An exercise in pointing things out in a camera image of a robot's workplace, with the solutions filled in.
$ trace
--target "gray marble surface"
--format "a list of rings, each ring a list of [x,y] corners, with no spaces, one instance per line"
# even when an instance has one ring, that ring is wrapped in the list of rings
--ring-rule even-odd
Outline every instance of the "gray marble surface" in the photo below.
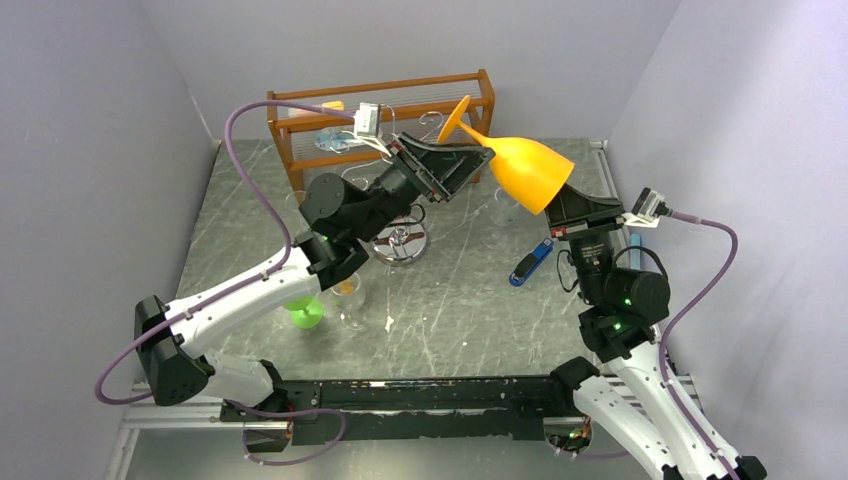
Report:
[[[591,195],[608,195],[587,140],[545,143],[576,163],[570,184]],[[290,228],[302,230],[299,213],[285,201],[291,189],[273,144],[245,140],[237,142],[237,149]],[[385,166],[363,167],[345,177],[373,178]],[[308,171],[307,182],[322,171]],[[592,358],[577,329],[577,314],[585,306],[560,288],[555,252],[524,286],[507,282],[518,261],[547,236],[544,215],[522,211],[508,227],[504,248],[483,244],[482,238],[498,228],[487,215],[496,188],[487,169],[481,183],[469,185],[451,203],[426,203],[431,243],[415,264],[390,268],[371,259],[360,269],[366,294],[358,312],[367,324],[363,330],[345,328],[328,301],[330,292],[323,292],[318,298],[325,316],[314,329],[296,328],[289,312],[279,308],[218,347],[232,355],[271,360],[288,379],[538,374],[577,355]],[[222,148],[178,295],[212,287],[281,245],[281,233]],[[567,281],[574,279],[567,265],[563,272]],[[389,316],[394,322],[387,331]]]

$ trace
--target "cable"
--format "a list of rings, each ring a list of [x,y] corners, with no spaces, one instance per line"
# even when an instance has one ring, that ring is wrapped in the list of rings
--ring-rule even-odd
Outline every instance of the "cable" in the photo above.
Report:
[[[310,410],[300,410],[300,411],[297,411],[297,412],[274,413],[274,412],[263,412],[262,410],[256,410],[255,408],[251,408],[251,407],[248,407],[246,405],[242,405],[239,402],[230,401],[230,403],[233,404],[239,410],[247,412],[251,415],[256,415],[257,417],[296,418],[296,417],[305,417],[305,416],[308,416],[308,415],[318,414],[318,415],[335,415],[336,417],[339,417],[339,420],[341,420],[341,427],[339,427],[339,433],[337,433],[336,436],[332,440],[330,440],[327,444],[325,444],[323,447],[319,448],[315,452],[310,453],[309,455],[306,455],[306,456],[303,456],[303,457],[300,457],[300,458],[296,458],[294,460],[283,460],[283,461],[262,460],[261,458],[253,455],[252,453],[250,453],[250,451],[248,451],[247,430],[244,430],[241,434],[242,450],[244,451],[244,458],[246,458],[247,460],[250,460],[253,463],[263,465],[263,466],[267,465],[269,467],[286,467],[286,466],[289,466],[289,465],[297,465],[298,463],[308,462],[309,460],[312,460],[315,457],[318,457],[320,455],[327,453],[331,448],[335,447],[339,443],[339,441],[342,439],[342,437],[344,436],[345,431],[347,431],[347,418],[345,418],[344,414],[341,411],[333,409],[333,408],[313,408],[313,409],[310,409]]]
[[[235,283],[233,285],[230,285],[229,287],[221,290],[220,292],[218,292],[218,293],[196,303],[194,306],[189,307],[188,309],[186,309],[186,312],[188,312],[189,314],[197,312],[198,310],[200,310],[200,309],[202,309],[202,308],[204,308],[208,305],[211,305],[212,303],[215,303],[218,300],[226,297],[227,295],[230,295],[231,293],[233,293],[235,291],[241,290],[242,288],[244,288],[244,287],[246,287],[246,286],[248,286],[248,285],[250,285],[250,284],[252,284],[256,281],[262,280],[263,278],[267,278],[267,276],[270,275],[271,273],[276,272],[277,270],[281,269],[283,267],[283,265],[288,261],[289,255],[291,255],[291,250],[292,250],[291,234],[289,233],[288,228],[286,228],[286,224],[283,223],[283,219],[280,218],[280,214],[278,214],[277,211],[274,210],[274,207],[271,206],[271,203],[268,202],[268,199],[265,198],[265,195],[263,195],[262,191],[259,190],[259,187],[257,187],[256,184],[253,183],[253,180],[250,179],[250,176],[247,174],[247,171],[244,169],[244,165],[242,165],[241,161],[239,160],[238,154],[236,153],[235,147],[233,146],[233,123],[235,123],[236,119],[242,113],[247,112],[248,110],[253,110],[254,108],[267,107],[267,106],[299,108],[301,110],[308,110],[310,112],[323,113],[323,114],[326,114],[326,115],[335,115],[337,117],[347,118],[347,119],[351,119],[351,120],[353,119],[352,113],[343,112],[343,111],[340,111],[340,110],[333,110],[333,109],[324,108],[324,107],[314,107],[312,105],[306,105],[306,104],[303,104],[303,103],[291,102],[291,101],[287,101],[287,100],[262,100],[260,102],[249,103],[247,105],[243,105],[243,106],[239,107],[236,111],[234,111],[232,114],[230,114],[229,118],[227,118],[227,122],[224,124],[224,143],[227,146],[227,152],[230,154],[230,159],[232,160],[233,165],[236,167],[236,170],[238,171],[238,173],[241,176],[244,183],[248,186],[250,191],[253,192],[253,195],[256,197],[257,200],[259,200],[259,203],[262,204],[262,206],[265,208],[265,210],[268,212],[268,214],[271,215],[271,218],[274,220],[274,223],[276,223],[277,226],[282,231],[283,239],[285,241],[285,253],[283,254],[283,257],[280,259],[280,261],[278,261],[274,265],[270,266],[268,268],[268,270],[266,270],[265,272],[258,273],[256,275],[251,276],[251,277],[245,278],[244,280],[242,280],[238,283]],[[97,378],[97,381],[94,384],[94,396],[97,398],[97,400],[99,400],[100,402],[105,403],[107,405],[126,405],[126,404],[129,404],[129,403],[134,403],[134,402],[137,402],[139,400],[144,400],[145,398],[151,397],[153,394],[148,392],[148,393],[144,393],[144,394],[141,394],[141,395],[136,395],[134,397],[112,398],[112,397],[107,396],[105,393],[103,393],[103,384],[106,382],[106,378],[109,376],[109,374],[112,373],[112,370],[114,370],[115,367],[117,367],[118,364],[121,363],[121,361],[124,358],[126,358],[136,348],[143,345],[144,342],[148,341],[150,338],[152,338],[153,336],[155,336],[156,334],[158,334],[162,330],[165,330],[166,328],[169,328],[171,325],[179,322],[180,320],[183,320],[185,318],[186,312],[180,312],[180,313],[174,315],[172,318],[169,318],[168,320],[165,320],[164,322],[162,322],[162,323],[156,325],[155,327],[151,328],[150,330],[144,332],[142,335],[140,335],[138,338],[136,338],[132,343],[130,343],[126,348],[121,350],[121,353],[119,353],[118,356],[115,357],[115,359],[112,360],[106,366],[106,369],[103,371],[103,373],[100,374],[100,376]]]
[[[383,160],[383,157],[380,157],[380,160],[374,160],[373,162],[366,163],[365,165],[354,165],[353,167],[346,168],[342,171],[342,174],[339,175],[339,176],[342,177],[342,178],[345,178],[345,175],[347,174],[347,172],[349,172],[351,170],[356,170],[357,168],[370,167],[371,165],[375,165],[375,164],[380,163],[380,162],[385,162],[385,160]]]
[[[575,288],[577,288],[577,280],[575,280],[574,283],[571,284],[571,288],[566,288],[565,282],[562,281],[562,272],[559,269],[559,257],[563,253],[568,254],[568,257],[566,257],[566,258],[568,259],[568,263],[572,264],[571,252],[569,250],[566,250],[566,249],[563,248],[562,250],[557,252],[557,277],[559,277],[559,285],[562,287],[563,290],[565,290],[565,293],[571,293],[571,292],[574,291]]]
[[[615,262],[618,261],[619,258],[621,258],[621,255],[628,250],[640,250],[645,252],[649,257],[651,257],[651,260],[653,260],[654,263],[657,264],[657,268],[660,269],[660,273],[662,273],[662,276],[665,277],[666,280],[668,280],[668,272],[665,271],[665,267],[663,266],[662,261],[660,261],[659,255],[657,255],[650,248],[645,248],[641,245],[631,245],[629,247],[622,248],[618,253],[615,254],[614,257],[612,257],[613,266],[615,266]]]
[[[736,474],[736,471],[730,465],[730,462],[723,455],[718,454],[718,446],[715,444],[715,442],[713,442],[710,435],[708,435],[707,432],[704,431],[703,427],[701,427],[701,424],[698,423],[698,421],[692,415],[692,412],[690,412],[689,409],[686,408],[686,405],[683,403],[680,394],[677,392],[675,384],[669,383],[669,378],[671,377],[668,373],[668,362],[665,361],[666,354],[668,352],[668,339],[671,336],[671,331],[680,322],[683,316],[689,313],[689,310],[692,310],[692,308],[697,305],[698,302],[700,302],[701,299],[703,299],[710,292],[710,290],[713,289],[713,287],[716,286],[718,281],[721,280],[721,277],[723,277],[724,274],[727,272],[727,269],[730,268],[730,265],[736,258],[736,252],[739,249],[739,238],[736,236],[736,232],[734,232],[732,228],[728,227],[727,225],[724,225],[723,223],[713,222],[711,220],[702,220],[693,215],[687,215],[685,213],[679,212],[672,212],[670,216],[671,218],[683,222],[693,223],[695,225],[706,225],[708,227],[717,228],[730,235],[730,253],[728,253],[727,260],[724,261],[724,265],[721,266],[718,273],[715,274],[712,280],[707,283],[707,286],[704,287],[700,292],[698,292],[698,294],[695,295],[695,298],[690,300],[689,303],[687,303],[686,306],[683,307],[683,309],[680,310],[680,312],[678,312],[677,315],[675,315],[674,318],[671,319],[671,321],[668,323],[668,326],[666,326],[665,331],[662,335],[662,339],[660,340],[660,374],[662,375],[662,379],[666,387],[668,387],[668,393],[671,395],[671,398],[674,400],[674,403],[677,404],[677,407],[680,409],[680,413],[682,413],[683,416],[686,417],[686,420],[689,421],[689,424],[692,425],[692,428],[695,429],[695,431],[698,433],[698,436],[701,437],[704,443],[706,443],[710,450],[712,450],[713,453],[718,457],[722,466],[724,466],[724,468],[727,470],[728,475],[730,475],[730,478],[732,480],[739,480],[739,475]]]
[[[412,207],[418,207],[418,208],[420,208],[420,209],[421,209],[421,218],[416,219],[416,220],[414,220],[414,221],[412,221],[412,222],[394,222],[394,223],[390,223],[390,224],[388,224],[388,225],[387,225],[387,227],[411,227],[411,226],[413,226],[413,225],[421,225],[421,222],[423,222],[423,221],[424,221],[424,219],[425,219],[425,218],[427,218],[427,210],[424,210],[424,205],[421,205],[420,203],[413,203],[413,204],[412,204],[412,206],[411,206],[411,207],[409,207],[409,209],[410,209],[410,215],[412,215]]]

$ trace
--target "white wall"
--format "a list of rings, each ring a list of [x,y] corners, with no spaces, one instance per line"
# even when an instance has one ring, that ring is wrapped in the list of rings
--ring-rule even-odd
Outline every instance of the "white wall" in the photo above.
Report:
[[[94,381],[176,290],[212,143],[137,1],[3,2],[0,65],[0,478],[96,480]]]
[[[612,131],[679,0],[144,0],[213,133],[267,90],[475,72],[495,134]],[[268,137],[261,113],[236,136]]]
[[[736,263],[672,353],[775,479],[848,471],[846,25],[839,1],[686,0],[611,137],[627,203],[649,185],[739,232]],[[729,244],[674,220],[646,243],[673,275],[675,310]]]

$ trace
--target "wine glass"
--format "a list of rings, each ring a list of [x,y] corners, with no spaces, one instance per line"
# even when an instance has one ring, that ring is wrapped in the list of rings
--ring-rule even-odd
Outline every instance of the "wine glass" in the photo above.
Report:
[[[483,244],[492,250],[501,250],[509,245],[511,225],[521,213],[521,204],[510,197],[503,188],[495,190],[492,199],[486,204],[486,214],[491,222],[490,228],[483,236]]]
[[[362,313],[362,305],[365,303],[365,290],[362,288],[362,279],[358,273],[354,273],[330,288],[333,294],[333,305],[339,311],[342,325],[350,330],[362,330],[365,327],[365,318]]]

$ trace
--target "wooden shelf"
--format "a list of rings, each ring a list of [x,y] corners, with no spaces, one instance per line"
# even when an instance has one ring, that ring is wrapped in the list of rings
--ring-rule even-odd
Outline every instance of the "wooden shelf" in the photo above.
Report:
[[[388,104],[394,110],[382,111],[382,126],[397,125],[399,131],[410,134],[422,133],[429,126],[419,124],[422,115],[438,112],[449,114],[464,95],[471,95],[466,115],[468,122],[484,135],[489,134],[492,114],[495,108],[495,91],[485,70],[462,75],[417,78],[394,82],[369,83],[335,88],[321,88],[300,92],[268,92],[268,99],[298,100],[319,105],[333,100],[344,102],[345,109],[353,111],[360,102]],[[347,163],[373,161],[380,158],[378,152],[365,149],[352,149],[350,153],[332,154],[314,147],[315,134],[324,128],[349,125],[351,120],[340,117],[307,114],[289,117],[281,115],[276,106],[268,107],[268,128],[280,154],[283,167],[291,182],[292,189],[305,190],[303,172],[310,168],[329,167]],[[460,140],[464,134],[457,131]]]

